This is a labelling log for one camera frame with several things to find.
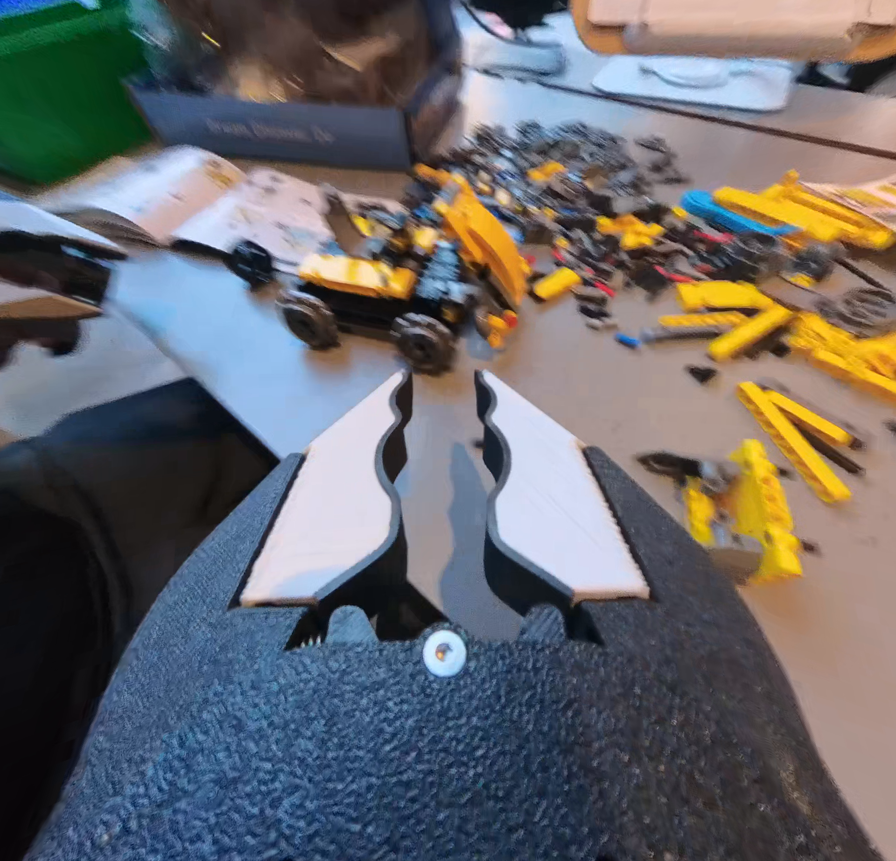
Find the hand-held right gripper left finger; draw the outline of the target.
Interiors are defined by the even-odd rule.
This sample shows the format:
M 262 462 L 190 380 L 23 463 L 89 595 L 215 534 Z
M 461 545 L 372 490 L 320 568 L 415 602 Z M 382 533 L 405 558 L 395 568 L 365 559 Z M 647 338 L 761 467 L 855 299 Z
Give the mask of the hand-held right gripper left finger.
M 395 481 L 412 406 L 412 376 L 399 371 L 308 444 L 252 560 L 242 607 L 373 609 L 405 584 Z

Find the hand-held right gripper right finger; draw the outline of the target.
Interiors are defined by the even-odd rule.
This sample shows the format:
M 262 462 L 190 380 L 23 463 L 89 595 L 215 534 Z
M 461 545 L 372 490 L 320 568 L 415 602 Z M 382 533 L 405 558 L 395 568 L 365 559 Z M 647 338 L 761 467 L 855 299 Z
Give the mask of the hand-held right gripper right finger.
M 649 599 L 587 448 L 487 370 L 475 373 L 487 497 L 484 567 L 506 604 Z

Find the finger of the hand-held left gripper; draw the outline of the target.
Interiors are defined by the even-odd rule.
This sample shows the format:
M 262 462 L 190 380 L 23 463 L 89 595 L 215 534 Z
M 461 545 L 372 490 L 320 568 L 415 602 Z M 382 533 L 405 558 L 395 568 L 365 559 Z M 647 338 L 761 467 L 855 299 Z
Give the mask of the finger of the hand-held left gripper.
M 1 323 L 63 322 L 102 316 L 111 271 L 1 278 Z
M 126 250 L 99 234 L 28 203 L 1 201 L 2 273 L 98 272 L 125 259 Z

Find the black wheel rim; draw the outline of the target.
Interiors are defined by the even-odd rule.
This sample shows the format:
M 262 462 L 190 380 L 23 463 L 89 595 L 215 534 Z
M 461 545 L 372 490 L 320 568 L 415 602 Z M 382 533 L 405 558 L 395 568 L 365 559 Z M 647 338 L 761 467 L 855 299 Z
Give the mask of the black wheel rim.
M 226 255 L 224 264 L 251 291 L 275 283 L 276 268 L 271 253 L 251 240 L 241 240 Z

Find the small yellow brick assembly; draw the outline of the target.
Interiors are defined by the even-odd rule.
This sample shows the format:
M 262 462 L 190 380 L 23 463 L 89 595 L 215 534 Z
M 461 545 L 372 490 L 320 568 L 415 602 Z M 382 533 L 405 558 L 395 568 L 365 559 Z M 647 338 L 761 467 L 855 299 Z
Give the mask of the small yellow brick assembly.
M 803 576 L 803 544 L 777 466 L 746 439 L 724 461 L 668 451 L 639 454 L 644 469 L 673 480 L 683 525 L 711 561 L 738 584 Z

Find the yellow black brick vehicle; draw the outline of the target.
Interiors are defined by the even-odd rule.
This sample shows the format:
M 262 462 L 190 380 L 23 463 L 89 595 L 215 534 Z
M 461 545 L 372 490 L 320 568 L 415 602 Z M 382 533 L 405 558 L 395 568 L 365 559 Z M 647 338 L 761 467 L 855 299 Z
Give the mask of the yellow black brick vehicle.
M 330 220 L 341 217 L 359 244 L 308 255 L 278 298 L 308 348 L 334 348 L 342 332 L 382 336 L 411 369 L 438 375 L 470 328 L 491 349 L 503 346 L 532 266 L 464 175 L 416 165 L 397 205 L 330 186 L 324 196 Z

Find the grey desk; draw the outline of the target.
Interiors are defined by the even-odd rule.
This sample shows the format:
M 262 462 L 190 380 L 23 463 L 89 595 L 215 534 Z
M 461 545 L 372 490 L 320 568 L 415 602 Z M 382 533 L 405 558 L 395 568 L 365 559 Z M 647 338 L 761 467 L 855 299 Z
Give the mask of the grey desk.
M 866 183 L 894 172 L 887 141 L 863 135 L 894 114 L 886 99 L 801 91 L 812 102 L 847 102 L 835 126 L 850 136 L 768 133 L 696 116 L 498 79 L 469 71 L 451 142 L 477 124 L 583 121 L 629 138 L 660 134 L 700 188 L 755 190 L 794 169 L 809 181 Z M 278 457 L 320 431 L 397 368 L 385 344 L 348 338 L 330 353 L 299 345 L 268 299 L 254 299 L 215 262 L 168 252 L 136 255 L 114 282 L 106 315 L 85 328 L 72 356 L 24 348 L 2 369 L 2 438 L 34 436 L 74 410 L 190 375 Z M 511 634 L 517 618 L 487 596 L 473 555 L 483 537 L 478 503 L 491 479 L 474 457 L 479 433 L 473 371 L 484 366 L 580 439 L 625 468 L 659 503 L 678 510 L 668 484 L 633 455 L 649 450 L 715 456 L 760 432 L 734 397 L 743 380 L 775 380 L 830 415 L 860 427 L 867 474 L 843 506 L 788 486 L 798 532 L 816 541 L 802 578 L 743 591 L 745 603 L 798 695 L 823 759 L 887 859 L 894 859 L 894 438 L 890 405 L 799 361 L 764 355 L 720 369 L 705 386 L 685 371 L 704 362 L 698 344 L 628 350 L 589 329 L 569 297 L 529 304 L 506 350 L 477 337 L 454 371 L 416 380 L 411 459 L 399 481 L 406 503 L 411 580 L 437 606 L 483 637 Z

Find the green bin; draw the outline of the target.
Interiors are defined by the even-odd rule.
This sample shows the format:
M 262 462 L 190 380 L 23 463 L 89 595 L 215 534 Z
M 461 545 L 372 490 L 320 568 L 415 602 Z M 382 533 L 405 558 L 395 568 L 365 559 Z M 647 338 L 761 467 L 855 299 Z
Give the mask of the green bin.
M 144 71 L 133 0 L 2 13 L 1 169 L 56 183 L 151 140 L 126 82 Z

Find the instruction booklet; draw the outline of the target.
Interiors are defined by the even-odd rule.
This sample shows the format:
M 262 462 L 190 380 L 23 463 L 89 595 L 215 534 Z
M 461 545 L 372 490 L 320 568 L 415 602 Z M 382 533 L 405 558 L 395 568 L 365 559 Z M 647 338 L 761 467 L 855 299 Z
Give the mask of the instruction booklet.
M 252 242 L 294 264 L 333 239 L 318 186 L 269 168 L 244 172 L 191 146 L 111 158 L 32 201 L 108 239 L 158 248 L 226 256 Z

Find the dark cardboard box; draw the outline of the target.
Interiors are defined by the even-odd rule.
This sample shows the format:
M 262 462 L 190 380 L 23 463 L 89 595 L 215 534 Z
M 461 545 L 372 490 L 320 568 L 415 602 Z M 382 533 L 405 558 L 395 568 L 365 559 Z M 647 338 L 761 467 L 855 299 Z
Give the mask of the dark cardboard box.
M 434 60 L 395 106 L 258 103 L 168 91 L 133 78 L 126 89 L 153 136 L 226 158 L 403 171 L 433 152 L 459 107 L 462 40 L 451 0 L 418 0 Z

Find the pile of yellow brick beams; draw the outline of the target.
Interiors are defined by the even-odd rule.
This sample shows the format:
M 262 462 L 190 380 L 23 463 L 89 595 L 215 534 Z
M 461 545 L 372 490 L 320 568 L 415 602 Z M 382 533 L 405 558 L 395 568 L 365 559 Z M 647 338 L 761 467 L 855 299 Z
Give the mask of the pile of yellow brick beams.
M 683 316 L 663 327 L 708 333 L 726 363 L 776 350 L 894 406 L 894 286 L 852 252 L 894 252 L 894 175 L 867 183 L 805 182 L 795 171 L 753 193 L 710 192 L 717 203 L 798 233 L 732 235 L 692 216 L 709 240 L 700 277 L 678 283 Z

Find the blue brick piece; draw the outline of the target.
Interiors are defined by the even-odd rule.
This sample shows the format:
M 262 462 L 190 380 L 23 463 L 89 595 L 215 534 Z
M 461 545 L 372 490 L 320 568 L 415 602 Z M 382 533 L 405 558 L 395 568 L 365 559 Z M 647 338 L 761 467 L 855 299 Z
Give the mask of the blue brick piece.
M 767 225 L 759 220 L 738 214 L 717 203 L 712 194 L 703 190 L 689 190 L 682 194 L 680 207 L 689 215 L 700 217 L 713 228 L 732 235 L 749 232 L 766 236 L 785 238 L 798 233 L 798 227 L 792 225 Z

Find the pile of dark brick pieces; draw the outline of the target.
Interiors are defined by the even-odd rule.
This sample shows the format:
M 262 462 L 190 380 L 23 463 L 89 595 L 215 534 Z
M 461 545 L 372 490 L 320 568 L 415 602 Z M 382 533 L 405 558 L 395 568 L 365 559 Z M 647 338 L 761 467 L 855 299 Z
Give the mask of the pile of dark brick pieces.
M 514 128 L 479 125 L 453 148 L 413 167 L 412 188 L 432 217 L 452 205 L 464 228 L 489 215 L 524 258 L 525 291 L 541 305 L 564 295 L 604 307 L 618 287 L 655 297 L 700 277 L 702 227 L 657 189 L 687 185 L 678 153 L 659 134 L 627 140 L 582 121 Z

